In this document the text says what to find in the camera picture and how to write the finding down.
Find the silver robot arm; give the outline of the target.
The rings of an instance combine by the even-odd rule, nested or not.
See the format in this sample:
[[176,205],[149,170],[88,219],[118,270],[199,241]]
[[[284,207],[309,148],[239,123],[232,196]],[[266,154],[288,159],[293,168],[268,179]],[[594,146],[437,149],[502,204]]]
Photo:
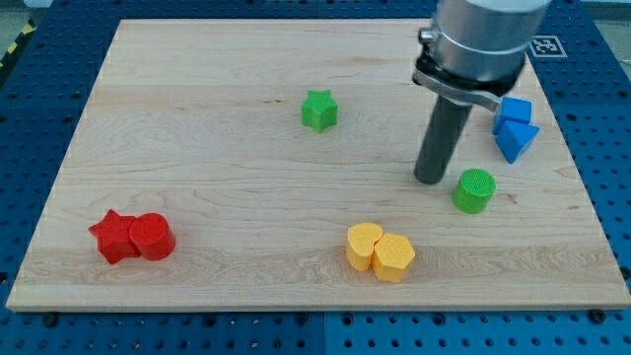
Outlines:
[[440,0],[412,80],[460,105],[497,109],[515,86],[549,0]]

